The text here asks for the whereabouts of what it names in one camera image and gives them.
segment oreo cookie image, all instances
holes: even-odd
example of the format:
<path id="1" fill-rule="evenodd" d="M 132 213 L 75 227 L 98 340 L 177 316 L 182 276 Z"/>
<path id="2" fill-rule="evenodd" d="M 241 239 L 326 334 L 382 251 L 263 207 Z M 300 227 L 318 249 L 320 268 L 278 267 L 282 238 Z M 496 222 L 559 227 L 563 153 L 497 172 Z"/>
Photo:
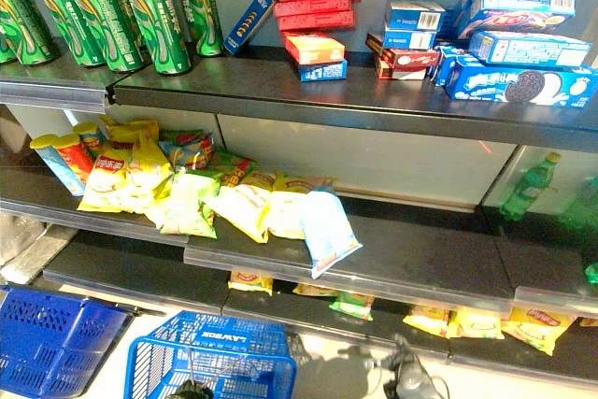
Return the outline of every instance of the oreo cookie image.
<path id="1" fill-rule="evenodd" d="M 544 75 L 534 70 L 521 72 L 517 83 L 510 83 L 505 89 L 505 100 L 509 103 L 528 103 L 544 89 Z"/>

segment lay's chip bag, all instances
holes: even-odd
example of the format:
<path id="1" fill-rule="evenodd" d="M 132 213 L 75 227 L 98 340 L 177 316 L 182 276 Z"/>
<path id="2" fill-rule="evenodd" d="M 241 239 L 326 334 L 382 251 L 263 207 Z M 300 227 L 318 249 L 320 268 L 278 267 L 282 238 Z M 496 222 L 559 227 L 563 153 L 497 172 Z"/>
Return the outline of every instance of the lay's chip bag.
<path id="1" fill-rule="evenodd" d="M 503 332 L 551 356 L 557 338 L 576 319 L 561 313 L 514 307 L 509 319 L 503 321 Z"/>

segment green bottle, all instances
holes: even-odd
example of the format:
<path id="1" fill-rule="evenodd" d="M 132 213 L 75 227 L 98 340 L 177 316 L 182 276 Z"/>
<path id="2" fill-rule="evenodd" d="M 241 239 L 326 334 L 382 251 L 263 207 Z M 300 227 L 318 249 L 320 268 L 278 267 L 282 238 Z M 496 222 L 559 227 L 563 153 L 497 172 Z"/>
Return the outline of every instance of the green bottle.
<path id="1" fill-rule="evenodd" d="M 500 208 L 501 214 L 507 220 L 521 220 L 525 211 L 552 181 L 554 167 L 560 159 L 559 153 L 551 152 L 541 164 L 525 172 L 523 178 L 515 186 L 515 190 Z"/>

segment shopping basket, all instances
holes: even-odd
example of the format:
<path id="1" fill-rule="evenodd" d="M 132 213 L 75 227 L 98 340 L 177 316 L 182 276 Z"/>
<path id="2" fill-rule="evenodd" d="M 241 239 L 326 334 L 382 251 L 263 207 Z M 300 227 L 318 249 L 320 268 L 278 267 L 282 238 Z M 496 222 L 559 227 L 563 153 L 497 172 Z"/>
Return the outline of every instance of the shopping basket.
<path id="1" fill-rule="evenodd" d="M 87 297 L 2 286 L 0 389 L 81 395 L 130 312 Z"/>
<path id="2" fill-rule="evenodd" d="M 279 324 L 180 312 L 129 348 L 125 399 L 164 399 L 193 377 L 214 399 L 290 399 L 295 362 Z"/>

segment oreo box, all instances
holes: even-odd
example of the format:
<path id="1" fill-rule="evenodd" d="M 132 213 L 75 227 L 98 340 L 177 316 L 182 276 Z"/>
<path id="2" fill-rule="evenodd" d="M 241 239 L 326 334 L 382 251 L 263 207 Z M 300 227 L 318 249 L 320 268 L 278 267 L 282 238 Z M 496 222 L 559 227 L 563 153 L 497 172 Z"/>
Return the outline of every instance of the oreo box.
<path id="1" fill-rule="evenodd" d="M 231 33 L 224 39 L 224 47 L 233 55 L 260 29 L 277 0 L 253 0 L 247 11 L 237 21 Z"/>
<path id="2" fill-rule="evenodd" d="M 347 77 L 347 60 L 330 64 L 297 65 L 297 68 L 301 81 L 324 81 Z"/>
<path id="3" fill-rule="evenodd" d="M 598 91 L 598 71 L 485 65 L 457 57 L 446 91 L 453 100 L 584 107 Z"/>
<path id="4" fill-rule="evenodd" d="M 437 32 L 444 12 L 434 0 L 389 0 L 386 23 L 389 28 Z"/>
<path id="5" fill-rule="evenodd" d="M 469 52 L 486 64 L 579 67 L 591 43 L 539 33 L 476 32 Z"/>
<path id="6" fill-rule="evenodd" d="M 575 0 L 474 0 L 457 26 L 459 39 L 477 30 L 552 31 L 575 16 Z"/>

